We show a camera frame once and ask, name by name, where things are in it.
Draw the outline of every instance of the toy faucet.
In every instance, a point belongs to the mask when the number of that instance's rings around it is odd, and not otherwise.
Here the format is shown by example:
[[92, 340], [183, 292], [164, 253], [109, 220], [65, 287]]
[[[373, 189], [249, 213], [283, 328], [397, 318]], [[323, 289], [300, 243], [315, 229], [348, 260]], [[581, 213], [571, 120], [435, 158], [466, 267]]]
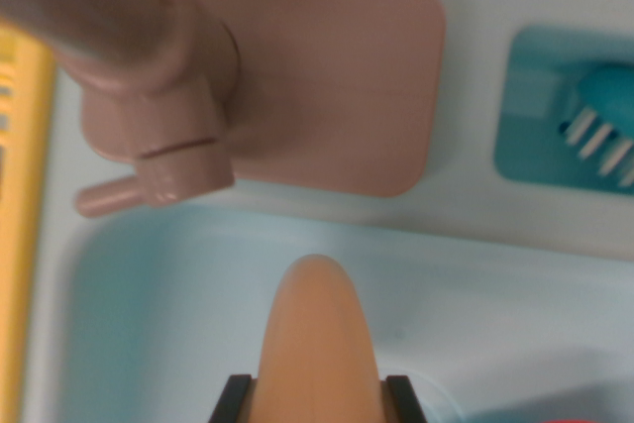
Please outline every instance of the toy faucet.
[[0, 0], [84, 89], [82, 129], [134, 174], [89, 217], [235, 178], [393, 196], [420, 178], [445, 20], [438, 0]]

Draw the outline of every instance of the toy sink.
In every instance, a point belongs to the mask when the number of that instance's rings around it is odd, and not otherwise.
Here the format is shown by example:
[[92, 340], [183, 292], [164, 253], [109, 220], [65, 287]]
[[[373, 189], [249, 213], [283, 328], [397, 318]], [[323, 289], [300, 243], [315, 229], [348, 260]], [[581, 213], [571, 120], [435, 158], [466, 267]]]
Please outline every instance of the toy sink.
[[244, 180], [83, 219], [75, 191], [129, 167], [88, 148], [80, 90], [58, 76], [22, 421], [207, 421], [230, 373], [257, 373], [277, 283], [310, 253], [351, 275], [381, 373], [407, 373], [430, 422], [632, 420], [631, 195], [493, 163], [515, 35], [627, 36], [631, 0], [441, 1], [427, 168], [394, 198]]
[[317, 252], [430, 421], [634, 416], [628, 263], [179, 206], [103, 224], [64, 267], [57, 421], [207, 421], [230, 373], [257, 373], [282, 273]]

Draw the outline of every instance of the toothbrush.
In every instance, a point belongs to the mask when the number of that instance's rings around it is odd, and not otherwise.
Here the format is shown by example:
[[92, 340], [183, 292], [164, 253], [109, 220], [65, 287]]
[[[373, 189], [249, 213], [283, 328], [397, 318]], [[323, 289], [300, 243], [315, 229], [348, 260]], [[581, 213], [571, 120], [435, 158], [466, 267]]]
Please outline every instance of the toothbrush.
[[602, 66], [579, 82], [578, 94], [582, 107], [564, 131], [566, 144], [580, 147], [582, 160], [609, 144], [598, 174], [615, 172], [619, 187], [634, 185], [634, 66]]

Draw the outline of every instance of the toothbrush bristles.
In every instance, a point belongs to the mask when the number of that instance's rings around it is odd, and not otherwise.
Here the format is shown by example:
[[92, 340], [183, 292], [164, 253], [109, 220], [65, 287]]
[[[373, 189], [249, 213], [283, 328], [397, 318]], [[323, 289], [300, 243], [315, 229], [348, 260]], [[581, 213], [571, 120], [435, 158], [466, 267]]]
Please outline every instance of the toothbrush bristles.
[[579, 157], [582, 159], [587, 159], [592, 154], [594, 154], [594, 152], [607, 139], [613, 129], [614, 128], [611, 124], [602, 124], [592, 135], [592, 137], [587, 141], [587, 143], [585, 143], [585, 146], [581, 148], [581, 150], [579, 151]]
[[566, 129], [566, 144], [575, 146], [596, 119], [596, 111], [585, 106]]
[[632, 146], [634, 146], [634, 141], [631, 139], [619, 138], [614, 146], [605, 154], [598, 174], [606, 176], [611, 173], [620, 164], [623, 158], [627, 156]]
[[618, 182], [618, 186], [622, 188], [631, 187], [632, 185], [634, 185], [634, 160], [630, 162], [629, 169]]

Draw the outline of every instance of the yellow plastic frame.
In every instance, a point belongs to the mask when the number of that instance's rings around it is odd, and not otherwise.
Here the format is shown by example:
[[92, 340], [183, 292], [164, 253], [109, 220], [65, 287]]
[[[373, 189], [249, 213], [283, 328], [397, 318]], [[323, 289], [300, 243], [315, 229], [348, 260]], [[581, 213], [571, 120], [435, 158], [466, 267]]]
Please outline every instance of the yellow plastic frame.
[[48, 142], [54, 63], [33, 38], [0, 23], [0, 422], [17, 423], [31, 274]]

